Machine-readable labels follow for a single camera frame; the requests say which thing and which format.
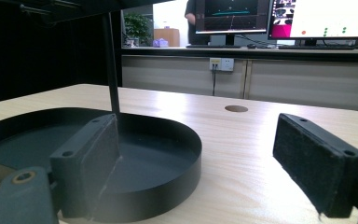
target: black pole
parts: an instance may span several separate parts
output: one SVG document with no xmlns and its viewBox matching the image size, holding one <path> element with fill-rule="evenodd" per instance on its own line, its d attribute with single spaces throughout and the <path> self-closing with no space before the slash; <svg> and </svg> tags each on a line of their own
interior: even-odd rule
<svg viewBox="0 0 358 224">
<path fill-rule="evenodd" d="M 112 112 L 116 114 L 117 119 L 120 115 L 120 105 L 117 90 L 117 71 L 115 61 L 115 50 L 113 47 L 112 22 L 110 20 L 110 12 L 103 14 L 103 36 L 106 52 L 106 74 L 109 84 L 110 102 Z"/>
</svg>

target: monitor screen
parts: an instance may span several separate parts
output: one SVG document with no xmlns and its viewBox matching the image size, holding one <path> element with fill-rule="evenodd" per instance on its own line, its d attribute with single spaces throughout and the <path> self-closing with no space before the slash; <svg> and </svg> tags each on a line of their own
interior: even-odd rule
<svg viewBox="0 0 358 224">
<path fill-rule="evenodd" d="M 268 39 L 358 39 L 358 0 L 273 0 Z"/>
<path fill-rule="evenodd" d="M 269 0 L 196 0 L 196 34 L 263 34 Z"/>
</svg>

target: round black tray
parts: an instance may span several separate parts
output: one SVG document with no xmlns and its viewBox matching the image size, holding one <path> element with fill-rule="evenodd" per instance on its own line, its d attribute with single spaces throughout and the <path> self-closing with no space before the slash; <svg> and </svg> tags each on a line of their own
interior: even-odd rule
<svg viewBox="0 0 358 224">
<path fill-rule="evenodd" d="M 90 120 L 109 113 L 55 108 L 1 120 L 0 169 L 41 166 L 50 172 L 49 156 Z M 115 168 L 112 188 L 106 191 L 94 220 L 146 219 L 185 200 L 200 180 L 199 136 L 168 119 L 121 113 L 117 123 L 124 160 Z"/>
</svg>

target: table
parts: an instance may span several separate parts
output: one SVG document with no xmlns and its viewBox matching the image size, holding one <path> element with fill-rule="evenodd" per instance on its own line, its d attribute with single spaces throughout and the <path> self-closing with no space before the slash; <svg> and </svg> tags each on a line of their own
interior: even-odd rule
<svg viewBox="0 0 358 224">
<path fill-rule="evenodd" d="M 357 223 L 356 209 L 349 219 L 319 217 L 272 157 L 280 113 L 309 119 L 358 148 L 357 111 L 125 88 L 118 94 L 121 112 L 177 120 L 202 141 L 201 179 L 193 194 L 139 223 Z M 228 105 L 248 110 L 231 112 Z M 110 110 L 108 87 L 82 84 L 6 100 L 0 102 L 0 119 L 72 106 Z"/>
</svg>

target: wooden table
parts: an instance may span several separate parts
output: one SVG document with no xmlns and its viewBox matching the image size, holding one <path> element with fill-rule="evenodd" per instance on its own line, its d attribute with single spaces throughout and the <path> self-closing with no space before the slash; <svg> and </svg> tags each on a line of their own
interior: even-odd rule
<svg viewBox="0 0 358 224">
<path fill-rule="evenodd" d="M 358 112 L 182 93 L 120 88 L 121 112 L 174 119 L 200 136 L 202 172 L 193 194 L 173 210 L 139 223 L 356 223 L 319 217 L 272 157 L 278 115 L 313 121 L 358 148 Z M 248 108 L 230 112 L 228 105 Z M 110 110 L 105 86 L 76 85 L 0 102 L 0 119 L 53 107 Z M 85 223 L 80 219 L 68 223 Z"/>
</svg>

